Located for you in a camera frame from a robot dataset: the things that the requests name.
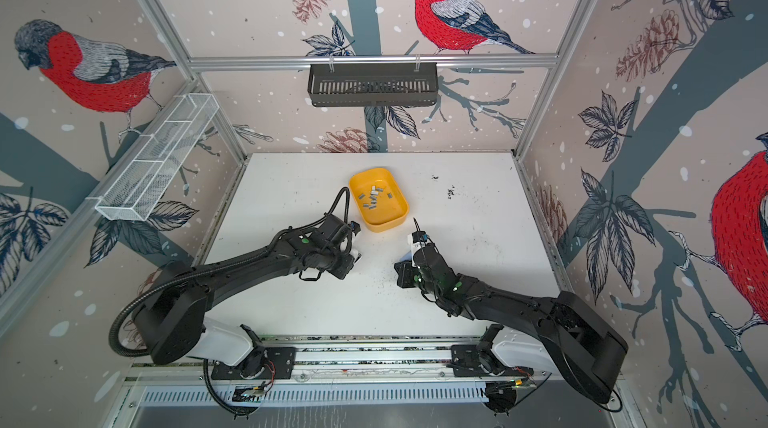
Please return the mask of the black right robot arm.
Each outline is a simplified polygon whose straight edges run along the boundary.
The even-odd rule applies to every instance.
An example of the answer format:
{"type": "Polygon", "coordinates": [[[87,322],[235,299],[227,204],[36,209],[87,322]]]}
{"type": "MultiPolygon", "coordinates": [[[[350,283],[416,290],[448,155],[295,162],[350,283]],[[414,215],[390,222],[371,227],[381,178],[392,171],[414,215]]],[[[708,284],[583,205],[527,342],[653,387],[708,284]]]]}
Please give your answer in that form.
{"type": "Polygon", "coordinates": [[[419,290],[449,317],[488,321],[493,336],[510,328],[538,340],[574,390],[597,404],[610,403],[628,345],[575,294],[533,297],[494,288],[455,273],[433,244],[395,263],[394,270],[398,287],[419,290]]]}

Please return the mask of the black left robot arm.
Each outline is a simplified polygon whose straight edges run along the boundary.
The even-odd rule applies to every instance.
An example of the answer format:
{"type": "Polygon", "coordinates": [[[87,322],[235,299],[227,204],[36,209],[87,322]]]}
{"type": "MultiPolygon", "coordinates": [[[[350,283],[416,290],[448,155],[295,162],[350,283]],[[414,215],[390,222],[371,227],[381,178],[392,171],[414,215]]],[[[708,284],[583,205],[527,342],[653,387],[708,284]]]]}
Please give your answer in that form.
{"type": "Polygon", "coordinates": [[[307,269],[344,279],[359,259],[351,247],[361,227],[330,215],[319,226],[289,230],[274,245],[198,267],[165,267],[131,320],[159,365],[190,357],[237,366],[258,355],[260,340],[245,325],[207,316],[223,301],[272,279],[307,269]]]}

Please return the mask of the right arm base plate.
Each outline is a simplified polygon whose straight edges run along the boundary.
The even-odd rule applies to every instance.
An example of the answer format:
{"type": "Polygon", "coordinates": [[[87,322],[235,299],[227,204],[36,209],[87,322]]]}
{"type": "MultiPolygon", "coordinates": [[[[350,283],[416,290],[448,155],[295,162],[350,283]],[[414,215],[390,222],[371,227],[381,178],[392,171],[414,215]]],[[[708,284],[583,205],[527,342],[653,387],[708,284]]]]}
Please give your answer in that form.
{"type": "Polygon", "coordinates": [[[502,331],[501,324],[490,325],[479,342],[474,345],[452,345],[451,358],[447,367],[457,378],[519,376],[532,377],[535,370],[530,367],[504,365],[493,353],[492,344],[502,331]]]}

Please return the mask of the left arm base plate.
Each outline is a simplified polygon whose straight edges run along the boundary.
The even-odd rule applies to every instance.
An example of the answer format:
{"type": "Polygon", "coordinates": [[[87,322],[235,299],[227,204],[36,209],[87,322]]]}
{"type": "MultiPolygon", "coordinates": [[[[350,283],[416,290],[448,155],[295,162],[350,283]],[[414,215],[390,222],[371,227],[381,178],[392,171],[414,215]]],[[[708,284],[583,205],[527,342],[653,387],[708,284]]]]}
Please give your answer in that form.
{"type": "Polygon", "coordinates": [[[240,364],[228,366],[215,362],[213,380],[287,380],[291,378],[297,349],[294,347],[262,347],[240,364]]]}

